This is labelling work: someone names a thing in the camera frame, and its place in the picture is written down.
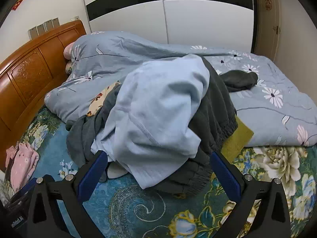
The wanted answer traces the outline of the teal floral bed blanket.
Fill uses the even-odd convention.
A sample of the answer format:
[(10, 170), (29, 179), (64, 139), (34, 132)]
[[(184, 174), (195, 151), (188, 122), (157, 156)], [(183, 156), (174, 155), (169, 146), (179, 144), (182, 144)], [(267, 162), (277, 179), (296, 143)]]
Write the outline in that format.
[[(1, 162), (6, 149), (28, 142), (39, 153), (34, 176), (52, 175), (62, 180), (77, 172), (66, 148), (64, 123), (42, 108), (25, 129), (12, 137), (1, 124)], [(290, 212), (290, 235), (303, 235), (316, 212), (316, 143), (298, 127), (298, 146), (247, 147), (225, 151), (225, 157), (243, 174), (257, 180), (282, 180)], [(235, 203), (225, 194), (216, 177), (196, 196), (169, 195), (143, 190), (132, 175), (99, 183), (84, 207), (106, 237), (213, 237), (232, 212)]]

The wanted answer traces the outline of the pink pillow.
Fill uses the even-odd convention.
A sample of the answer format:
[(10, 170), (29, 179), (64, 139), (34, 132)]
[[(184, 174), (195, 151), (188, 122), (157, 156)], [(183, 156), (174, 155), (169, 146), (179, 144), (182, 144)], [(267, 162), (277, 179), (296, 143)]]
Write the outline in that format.
[(74, 42), (68, 44), (64, 51), (63, 51), (63, 56), (66, 60), (71, 60), (72, 58), (72, 47), (73, 47)]

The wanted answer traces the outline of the wooden headboard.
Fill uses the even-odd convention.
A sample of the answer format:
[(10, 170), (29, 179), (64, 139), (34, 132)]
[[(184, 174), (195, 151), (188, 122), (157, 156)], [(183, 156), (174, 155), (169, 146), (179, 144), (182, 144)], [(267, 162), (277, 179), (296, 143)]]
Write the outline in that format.
[(86, 34), (75, 20), (22, 45), (1, 63), (1, 170), (6, 150), (15, 145), (44, 105), (46, 93), (66, 79), (63, 51)]

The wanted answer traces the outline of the white black wardrobe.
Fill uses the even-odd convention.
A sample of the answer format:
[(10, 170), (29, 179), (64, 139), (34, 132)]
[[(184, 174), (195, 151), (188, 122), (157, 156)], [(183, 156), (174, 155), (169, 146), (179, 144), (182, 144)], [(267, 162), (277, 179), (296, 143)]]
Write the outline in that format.
[(91, 31), (126, 31), (160, 44), (251, 51), (253, 0), (84, 0)]

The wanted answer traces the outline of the dark grey sweatpants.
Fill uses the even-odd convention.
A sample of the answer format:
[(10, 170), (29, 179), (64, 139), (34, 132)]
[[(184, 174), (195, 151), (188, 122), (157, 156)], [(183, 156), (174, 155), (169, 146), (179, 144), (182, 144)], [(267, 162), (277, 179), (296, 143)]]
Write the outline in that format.
[[(236, 110), (224, 82), (210, 62), (204, 57), (201, 59), (210, 73), (210, 82), (206, 95), (202, 98), (197, 112), (189, 122), (190, 130), (201, 139), (197, 154), (194, 158), (188, 159), (169, 177), (146, 189), (152, 188), (171, 194), (195, 195), (199, 193), (206, 186), (212, 174), (209, 163), (211, 154), (221, 151), (225, 140), (238, 128), (235, 119)], [(91, 151), (91, 145), (98, 132), (105, 126), (123, 82), (107, 95), (103, 106), (95, 115), (84, 115), (76, 121), (67, 122), (66, 145), (71, 159), (78, 166), (83, 166), (92, 160), (94, 152)]]

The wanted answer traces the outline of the dark grey garment on duvet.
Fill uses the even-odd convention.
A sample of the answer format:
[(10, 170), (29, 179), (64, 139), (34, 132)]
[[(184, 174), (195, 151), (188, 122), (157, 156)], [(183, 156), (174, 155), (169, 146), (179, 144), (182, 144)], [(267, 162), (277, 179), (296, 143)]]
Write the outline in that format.
[(231, 70), (219, 76), (229, 92), (250, 90), (258, 81), (258, 75), (252, 71)]

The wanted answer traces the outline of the wooden door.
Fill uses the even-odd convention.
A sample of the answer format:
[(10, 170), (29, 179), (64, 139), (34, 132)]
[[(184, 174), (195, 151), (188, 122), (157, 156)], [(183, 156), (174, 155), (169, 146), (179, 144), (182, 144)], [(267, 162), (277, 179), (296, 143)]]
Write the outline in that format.
[(279, 0), (257, 0), (255, 54), (275, 60), (281, 32)]

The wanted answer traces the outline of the wall switch panel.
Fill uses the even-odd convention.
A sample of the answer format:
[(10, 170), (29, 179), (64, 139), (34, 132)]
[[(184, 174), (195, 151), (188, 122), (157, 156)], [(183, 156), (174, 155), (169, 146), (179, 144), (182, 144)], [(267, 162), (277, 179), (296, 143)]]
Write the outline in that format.
[(33, 40), (37, 38), (40, 35), (43, 35), (44, 33), (60, 26), (59, 19), (54, 18), (50, 19), (40, 25), (37, 25), (31, 29), (28, 30), (29, 39)]

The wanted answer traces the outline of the red wall poster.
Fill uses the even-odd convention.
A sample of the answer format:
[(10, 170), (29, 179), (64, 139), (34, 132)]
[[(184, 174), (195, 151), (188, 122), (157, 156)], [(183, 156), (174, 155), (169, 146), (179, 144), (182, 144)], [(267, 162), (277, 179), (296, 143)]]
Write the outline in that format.
[(12, 7), (12, 11), (16, 11), (22, 2), (23, 0), (17, 0), (14, 6)]

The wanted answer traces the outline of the cartoon print garment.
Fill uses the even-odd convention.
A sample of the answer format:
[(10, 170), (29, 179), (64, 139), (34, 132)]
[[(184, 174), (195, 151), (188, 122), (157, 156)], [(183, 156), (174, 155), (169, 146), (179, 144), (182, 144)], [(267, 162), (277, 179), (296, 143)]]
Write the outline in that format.
[(120, 81), (116, 81), (113, 84), (107, 86), (102, 91), (98, 93), (98, 95), (92, 100), (89, 105), (89, 109), (87, 112), (87, 116), (92, 116), (97, 113), (97, 111), (103, 106), (103, 102), (105, 101), (107, 95), (118, 85), (120, 85)]

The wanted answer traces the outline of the olive green cloth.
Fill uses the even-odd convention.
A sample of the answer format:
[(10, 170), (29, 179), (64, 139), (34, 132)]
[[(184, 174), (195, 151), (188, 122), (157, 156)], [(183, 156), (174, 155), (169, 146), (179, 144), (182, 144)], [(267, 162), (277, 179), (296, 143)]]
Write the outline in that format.
[(235, 117), (238, 128), (235, 132), (223, 143), (221, 153), (229, 163), (233, 163), (234, 159), (240, 154), (242, 149), (248, 144), (254, 135), (254, 132), (249, 129), (239, 118)]

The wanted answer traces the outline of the pink folded garment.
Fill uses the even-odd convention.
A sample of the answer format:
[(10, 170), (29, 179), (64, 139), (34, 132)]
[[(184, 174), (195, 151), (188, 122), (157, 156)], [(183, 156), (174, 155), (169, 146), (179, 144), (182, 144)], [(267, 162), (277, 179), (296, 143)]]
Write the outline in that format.
[(16, 193), (28, 183), (40, 156), (28, 142), (20, 142), (11, 146), (6, 153), (5, 181)]

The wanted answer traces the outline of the light blue shirt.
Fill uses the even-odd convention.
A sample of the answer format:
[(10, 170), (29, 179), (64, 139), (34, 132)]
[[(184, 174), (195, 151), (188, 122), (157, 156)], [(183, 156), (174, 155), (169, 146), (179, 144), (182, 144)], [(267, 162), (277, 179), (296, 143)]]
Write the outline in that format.
[(154, 60), (129, 73), (91, 151), (104, 151), (143, 189), (194, 158), (201, 139), (189, 122), (206, 95), (210, 73), (201, 57)]

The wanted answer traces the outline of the blue floral duvet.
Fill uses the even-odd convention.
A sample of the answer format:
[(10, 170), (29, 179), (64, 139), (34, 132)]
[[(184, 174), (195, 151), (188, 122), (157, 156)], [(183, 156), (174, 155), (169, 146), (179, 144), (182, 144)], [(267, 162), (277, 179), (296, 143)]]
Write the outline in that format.
[(44, 102), (62, 121), (85, 114), (90, 102), (107, 85), (122, 80), (142, 63), (197, 54), (218, 74), (230, 70), (255, 73), (250, 90), (231, 93), (238, 117), (253, 132), (250, 147), (316, 144), (316, 105), (268, 58), (203, 45), (158, 44), (123, 31), (84, 35), (71, 49), (72, 72), (48, 92)]

